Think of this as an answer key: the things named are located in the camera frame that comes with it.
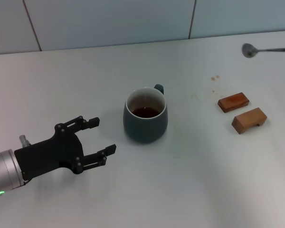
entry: white wall tile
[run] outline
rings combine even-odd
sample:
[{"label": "white wall tile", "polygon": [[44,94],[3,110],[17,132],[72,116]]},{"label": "white wall tile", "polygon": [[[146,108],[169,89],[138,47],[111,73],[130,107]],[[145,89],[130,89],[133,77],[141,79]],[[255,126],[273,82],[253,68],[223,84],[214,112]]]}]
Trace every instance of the white wall tile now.
[{"label": "white wall tile", "polygon": [[0,54],[39,51],[22,0],[0,0]]},{"label": "white wall tile", "polygon": [[285,30],[285,0],[197,0],[191,38]]},{"label": "white wall tile", "polygon": [[194,0],[26,0],[42,50],[187,39]]}]

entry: wooden block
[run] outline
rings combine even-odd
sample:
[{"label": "wooden block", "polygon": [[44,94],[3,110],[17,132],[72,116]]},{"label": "wooden block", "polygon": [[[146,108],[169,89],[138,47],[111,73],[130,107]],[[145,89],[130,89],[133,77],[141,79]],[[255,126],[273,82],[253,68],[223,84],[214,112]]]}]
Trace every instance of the wooden block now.
[{"label": "wooden block", "polygon": [[255,108],[246,113],[234,117],[232,126],[237,133],[242,134],[252,126],[261,126],[267,119],[267,116],[260,108]]},{"label": "wooden block", "polygon": [[248,103],[249,100],[243,93],[234,94],[218,101],[218,105],[225,113],[244,107],[248,105]]}]

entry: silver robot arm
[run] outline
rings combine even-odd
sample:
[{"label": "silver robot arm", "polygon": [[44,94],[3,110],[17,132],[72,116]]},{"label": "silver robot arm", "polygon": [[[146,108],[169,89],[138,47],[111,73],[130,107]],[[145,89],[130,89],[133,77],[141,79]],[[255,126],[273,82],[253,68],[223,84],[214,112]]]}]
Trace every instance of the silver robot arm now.
[{"label": "silver robot arm", "polygon": [[0,195],[23,185],[24,180],[14,152],[0,152]]},{"label": "silver robot arm", "polygon": [[25,136],[20,136],[22,149],[0,152],[0,195],[21,187],[33,178],[58,168],[68,168],[74,174],[104,166],[107,156],[115,153],[116,145],[106,147],[96,153],[84,156],[76,132],[99,125],[99,118],[89,121],[82,116],[59,123],[55,134],[48,140],[30,144]]}]

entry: coffee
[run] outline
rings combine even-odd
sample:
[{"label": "coffee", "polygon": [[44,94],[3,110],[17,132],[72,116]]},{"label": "coffee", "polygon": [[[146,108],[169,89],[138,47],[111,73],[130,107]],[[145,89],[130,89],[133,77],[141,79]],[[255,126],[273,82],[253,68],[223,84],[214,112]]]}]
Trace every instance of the coffee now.
[{"label": "coffee", "polygon": [[141,118],[152,118],[160,114],[159,111],[149,107],[137,108],[132,113]]}]

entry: coffee stain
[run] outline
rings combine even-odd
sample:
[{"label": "coffee stain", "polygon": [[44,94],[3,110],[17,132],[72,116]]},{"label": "coffee stain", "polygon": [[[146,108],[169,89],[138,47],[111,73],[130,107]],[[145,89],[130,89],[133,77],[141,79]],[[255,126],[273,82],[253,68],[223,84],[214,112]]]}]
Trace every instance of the coffee stain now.
[{"label": "coffee stain", "polygon": [[192,94],[191,94],[191,100],[192,100],[194,97],[195,97],[198,101],[200,100],[199,97],[198,97],[195,93],[192,93]]}]

